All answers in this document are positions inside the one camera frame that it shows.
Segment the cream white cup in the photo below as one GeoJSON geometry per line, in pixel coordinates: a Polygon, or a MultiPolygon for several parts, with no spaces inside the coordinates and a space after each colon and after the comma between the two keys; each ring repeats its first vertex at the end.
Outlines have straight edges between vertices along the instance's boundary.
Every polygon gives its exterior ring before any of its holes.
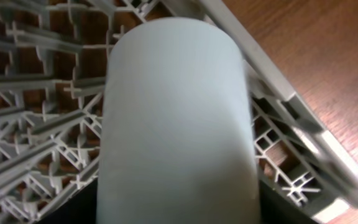
{"type": "Polygon", "coordinates": [[[221,29],[172,17],[109,56],[98,223],[259,223],[246,65],[221,29]]]}

